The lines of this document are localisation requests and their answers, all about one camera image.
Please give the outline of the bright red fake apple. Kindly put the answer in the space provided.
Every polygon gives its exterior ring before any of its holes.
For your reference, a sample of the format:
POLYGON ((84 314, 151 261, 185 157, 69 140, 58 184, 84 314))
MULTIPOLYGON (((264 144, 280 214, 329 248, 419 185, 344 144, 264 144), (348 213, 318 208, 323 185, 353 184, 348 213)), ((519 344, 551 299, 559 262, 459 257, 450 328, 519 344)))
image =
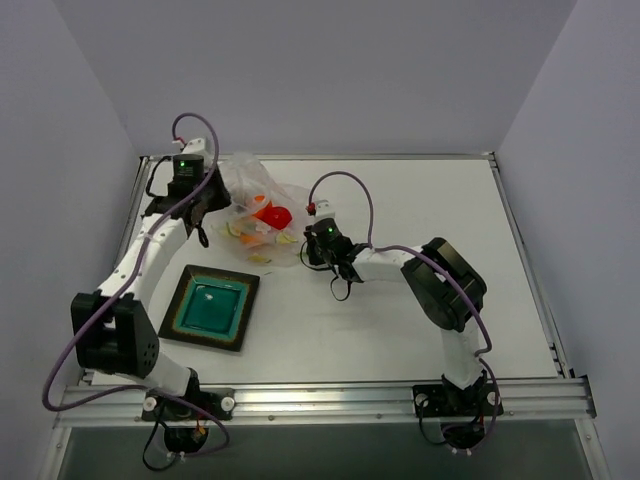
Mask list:
POLYGON ((293 216, 286 207, 273 205, 272 203, 268 203, 264 208, 254 213, 253 216, 276 230, 284 230, 293 221, 293 216))

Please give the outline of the printed clear plastic bag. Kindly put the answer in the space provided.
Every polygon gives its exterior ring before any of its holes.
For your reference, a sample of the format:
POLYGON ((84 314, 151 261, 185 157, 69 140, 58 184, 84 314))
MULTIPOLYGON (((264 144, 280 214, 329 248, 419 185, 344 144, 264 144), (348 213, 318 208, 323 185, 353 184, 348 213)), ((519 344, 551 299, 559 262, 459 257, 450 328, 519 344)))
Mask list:
POLYGON ((290 267, 299 260, 309 190, 278 182, 258 158, 235 153, 218 164, 231 205, 208 216, 211 243, 245 263, 290 267))

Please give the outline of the orange fake fruit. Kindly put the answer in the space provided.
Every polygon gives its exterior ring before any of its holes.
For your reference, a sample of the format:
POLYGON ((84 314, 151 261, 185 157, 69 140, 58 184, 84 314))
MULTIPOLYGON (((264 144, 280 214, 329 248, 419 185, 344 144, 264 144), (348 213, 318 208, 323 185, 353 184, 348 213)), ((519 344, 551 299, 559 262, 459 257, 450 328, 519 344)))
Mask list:
POLYGON ((248 210, 241 217, 240 222, 240 240, 246 245, 260 245, 265 242, 266 235, 271 232, 271 227, 260 220, 257 220, 253 214, 271 203, 265 195, 255 196, 248 207, 248 210))

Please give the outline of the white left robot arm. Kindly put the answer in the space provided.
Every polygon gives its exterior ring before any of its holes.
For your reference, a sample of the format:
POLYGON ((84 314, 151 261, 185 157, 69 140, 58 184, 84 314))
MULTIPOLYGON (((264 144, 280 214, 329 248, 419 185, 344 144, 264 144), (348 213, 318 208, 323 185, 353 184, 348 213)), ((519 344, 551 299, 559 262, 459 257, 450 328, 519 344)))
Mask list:
POLYGON ((161 351, 148 309, 174 255, 204 217, 228 207, 231 197, 215 156, 178 154, 171 162, 166 194, 150 201, 114 272, 94 292, 73 299, 71 315, 82 367, 165 392, 166 408, 190 419, 202 405, 194 373, 161 351))

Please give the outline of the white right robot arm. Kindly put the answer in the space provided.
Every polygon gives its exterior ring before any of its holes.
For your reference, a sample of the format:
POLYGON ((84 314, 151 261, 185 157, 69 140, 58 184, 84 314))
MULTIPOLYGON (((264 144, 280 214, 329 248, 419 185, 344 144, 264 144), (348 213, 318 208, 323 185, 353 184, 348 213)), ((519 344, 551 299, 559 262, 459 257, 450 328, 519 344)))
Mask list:
POLYGON ((371 248, 343 235, 334 219, 323 218, 304 231, 314 267, 327 268, 349 285, 386 281, 409 286, 426 317, 441 332, 444 400, 455 412, 480 400, 476 382, 486 371, 482 356, 492 342, 480 317, 487 285, 474 268, 441 237, 415 248, 371 248))

